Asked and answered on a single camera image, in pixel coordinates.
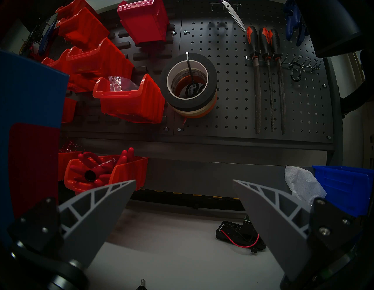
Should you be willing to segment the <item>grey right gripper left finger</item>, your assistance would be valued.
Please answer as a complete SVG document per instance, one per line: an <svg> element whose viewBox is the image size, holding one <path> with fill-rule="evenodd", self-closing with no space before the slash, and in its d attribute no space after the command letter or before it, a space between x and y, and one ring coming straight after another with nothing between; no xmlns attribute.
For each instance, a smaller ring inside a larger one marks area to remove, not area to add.
<svg viewBox="0 0 374 290"><path fill-rule="evenodd" d="M88 268L136 189L136 180L82 192L61 205L47 197L9 227L14 242L52 259Z"/></svg>

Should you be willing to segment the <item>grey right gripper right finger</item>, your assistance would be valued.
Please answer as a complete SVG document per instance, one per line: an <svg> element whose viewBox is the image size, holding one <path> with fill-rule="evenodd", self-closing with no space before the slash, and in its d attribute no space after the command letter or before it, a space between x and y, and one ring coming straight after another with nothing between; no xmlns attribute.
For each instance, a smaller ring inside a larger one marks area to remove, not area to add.
<svg viewBox="0 0 374 290"><path fill-rule="evenodd" d="M233 180L254 229L284 272L281 283L324 283L354 257L360 221L325 198L312 205L291 194Z"/></svg>

